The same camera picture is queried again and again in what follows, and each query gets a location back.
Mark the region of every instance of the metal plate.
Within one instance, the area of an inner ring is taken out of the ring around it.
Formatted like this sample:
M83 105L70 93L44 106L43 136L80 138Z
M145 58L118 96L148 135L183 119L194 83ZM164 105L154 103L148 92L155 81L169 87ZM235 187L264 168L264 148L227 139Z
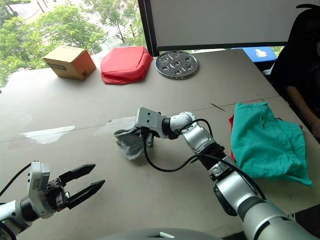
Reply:
M168 51L155 60L155 68L172 79L185 79L198 69L197 59L184 51Z

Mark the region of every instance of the table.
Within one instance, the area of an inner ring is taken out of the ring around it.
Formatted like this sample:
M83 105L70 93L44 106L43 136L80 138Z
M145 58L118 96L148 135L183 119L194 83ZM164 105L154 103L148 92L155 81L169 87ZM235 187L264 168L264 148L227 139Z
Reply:
M100 64L83 82L50 68L17 72L0 94L0 142L35 130L102 126L142 106L172 114L278 96L242 49L195 56L199 71L183 81L160 75L154 61L145 81L128 85L105 85Z
M18 239L43 239L45 235L47 240L86 240L151 227L194 229L218 237L240 232L240 219L225 214L213 193L214 183L199 162L175 173L159 172L143 157L136 161L124 159L112 135L133 121L140 106L168 115L192 111L198 118L207 119L215 139L225 146L226 153L230 152L228 118L233 114L236 102L267 100L275 116L302 124L243 51L237 49L236 52L195 54L201 68L197 75L184 81L163 78L152 65L145 81L125 86L104 85L98 76L99 70L85 82L57 78L50 74L50 69L32 73L37 77L31 79L31 86L25 84L26 79L10 82L8 90L6 88L0 95L0 119L8 124L7 128L2 125L0 129L1 186L33 160L48 163L52 178L79 165L96 163L90 175L66 186L71 194L89 183L106 179L106 184L96 195L72 210L64 209L49 219L35 221L32 228L21 233ZM236 72L232 73L227 63L235 67ZM204 71L212 71L214 77L208 80L210 73ZM43 81L39 88L36 79ZM15 90L17 86L24 89ZM199 91L192 94L189 88ZM174 94L167 96L165 90ZM11 125L5 119L8 115ZM45 135L50 136L48 141L20 135L66 126L75 127L63 134ZM305 127L304 134L309 175L314 187L294 182L257 181L266 197L288 214L319 203L320 146ZM191 155L183 137L173 141L157 138L150 152L154 163L163 168L176 167ZM12 184L2 201L23 197L26 174Z

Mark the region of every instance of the tree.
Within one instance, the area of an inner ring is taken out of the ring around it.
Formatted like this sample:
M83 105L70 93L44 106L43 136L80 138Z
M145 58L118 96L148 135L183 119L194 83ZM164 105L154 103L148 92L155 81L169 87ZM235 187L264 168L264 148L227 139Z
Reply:
M30 24L18 17L6 20L0 31L0 83L4 86L8 75L19 68L44 67L42 57L48 51L42 36Z
M7 7L3 4L0 5L0 28L2 28L2 25L4 24L5 20L9 20L14 15L9 12Z
M80 8L70 2L43 14L37 26L50 44L84 48L93 54L102 51L100 45L107 38L100 27L89 23Z
M1 9L6 9L8 12L8 9L10 9L11 13L18 17L17 13L11 8L10 6L11 2L7 2L7 0L0 0L0 8Z
M137 0L84 0L84 3L91 7L87 12L100 15L102 24L116 28L116 36L122 43L146 45Z
M0 30L0 86L19 68L46 68L43 57L59 45L98 53L106 35L71 3L55 7L30 24L18 17L7 19Z
M6 0L8 4L29 4L31 3L31 0Z
M124 10L124 15L128 19L128 25L131 37L127 39L130 46L147 46L144 28L142 26L141 16L139 12L138 2L130 0Z
M282 49L284 49L284 46L272 46L271 48L274 51L276 57L278 57Z
M98 13L101 16L101 23L116 27L117 37L125 42L125 26L128 23L124 15L126 1L123 0L84 0L84 3L92 7L87 9L90 13Z

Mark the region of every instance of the gray cloth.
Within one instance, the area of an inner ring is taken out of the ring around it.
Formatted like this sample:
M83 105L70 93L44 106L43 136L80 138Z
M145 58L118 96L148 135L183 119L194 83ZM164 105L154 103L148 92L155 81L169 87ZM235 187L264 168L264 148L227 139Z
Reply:
M128 160L135 160L144 153L143 139L140 137L140 129L133 126L128 129L120 129L113 133L116 137L116 144L121 153Z

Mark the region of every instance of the white screen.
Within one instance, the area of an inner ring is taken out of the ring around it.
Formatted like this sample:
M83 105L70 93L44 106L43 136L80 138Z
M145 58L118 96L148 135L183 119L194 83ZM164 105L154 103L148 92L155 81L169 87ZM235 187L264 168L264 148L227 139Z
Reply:
M151 0L157 46L286 42L299 4L319 0Z

